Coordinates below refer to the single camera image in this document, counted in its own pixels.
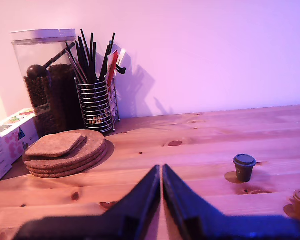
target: wooden table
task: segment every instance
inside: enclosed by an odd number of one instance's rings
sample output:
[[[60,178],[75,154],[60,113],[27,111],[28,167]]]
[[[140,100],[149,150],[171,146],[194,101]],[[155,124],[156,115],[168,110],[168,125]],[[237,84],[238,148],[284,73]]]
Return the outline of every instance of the wooden table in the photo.
[[[18,160],[0,181],[0,240],[44,216],[100,215],[100,202],[119,201],[156,164],[226,215],[294,216],[300,105],[122,119],[116,130],[105,159],[80,174],[38,178]],[[257,160],[247,183],[236,179],[239,153]],[[150,229],[147,239],[180,239],[163,200]]]

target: cork coaster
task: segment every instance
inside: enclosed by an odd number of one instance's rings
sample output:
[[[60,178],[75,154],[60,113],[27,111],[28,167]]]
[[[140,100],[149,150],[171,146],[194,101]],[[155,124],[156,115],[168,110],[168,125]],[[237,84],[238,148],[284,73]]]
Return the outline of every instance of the cork coaster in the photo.
[[[54,174],[40,174],[40,173],[35,173],[30,171],[30,173],[36,177],[39,178],[44,178],[44,179],[55,179],[55,178],[62,178],[62,177],[66,177],[66,176],[70,176],[70,175],[74,175],[74,174],[78,174],[84,170],[87,170],[91,167],[93,167],[94,165],[96,165],[98,162],[100,162],[105,155],[107,154],[107,145],[105,147],[105,150],[101,153],[101,155],[99,155],[96,159],[90,161],[89,163],[80,166],[76,169],[70,170],[70,171],[64,171],[64,172],[60,172],[60,173],[54,173]]]
[[[32,144],[24,154],[28,157],[61,157],[69,154],[85,139],[85,136],[77,132],[50,134]]]
[[[31,167],[26,167],[29,171],[31,171],[32,173],[36,173],[36,174],[59,174],[59,173],[63,173],[63,172],[67,172],[73,169],[77,169],[83,165],[86,165],[88,163],[90,163],[91,161],[95,160],[97,157],[99,157],[104,151],[106,151],[107,148],[107,144],[104,143],[101,146],[100,151],[98,151],[96,154],[94,154],[93,156],[89,157],[86,160],[80,161],[78,163],[75,163],[71,166],[65,166],[65,167],[60,167],[60,168],[54,168],[54,169],[35,169],[35,168],[31,168]]]
[[[86,139],[68,155],[60,157],[41,157],[23,155],[24,164],[31,169],[53,170],[80,163],[100,152],[105,144],[105,137],[98,131],[72,130],[68,133],[80,133]]]

